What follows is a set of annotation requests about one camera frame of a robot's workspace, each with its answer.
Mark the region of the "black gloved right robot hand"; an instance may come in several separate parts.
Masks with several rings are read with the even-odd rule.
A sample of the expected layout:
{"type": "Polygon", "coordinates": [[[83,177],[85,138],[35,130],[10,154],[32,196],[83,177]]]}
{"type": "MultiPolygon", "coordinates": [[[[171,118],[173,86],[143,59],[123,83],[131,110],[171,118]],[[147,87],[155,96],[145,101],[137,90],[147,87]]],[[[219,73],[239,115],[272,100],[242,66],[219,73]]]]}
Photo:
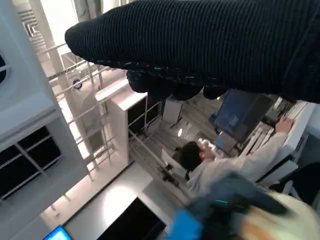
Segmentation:
{"type": "Polygon", "coordinates": [[[71,52],[160,100],[230,89],[320,101],[317,0],[137,0],[70,27],[71,52]]]}

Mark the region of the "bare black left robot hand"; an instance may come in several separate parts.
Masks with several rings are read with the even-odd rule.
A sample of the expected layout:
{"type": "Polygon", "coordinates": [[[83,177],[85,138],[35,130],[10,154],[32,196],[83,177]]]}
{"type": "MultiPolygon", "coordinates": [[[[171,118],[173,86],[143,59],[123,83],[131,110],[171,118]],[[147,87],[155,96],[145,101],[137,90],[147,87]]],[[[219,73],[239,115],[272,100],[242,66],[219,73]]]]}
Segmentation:
{"type": "Polygon", "coordinates": [[[214,182],[179,210],[168,240],[241,240],[250,207],[285,215],[288,209],[235,172],[214,182]]]}

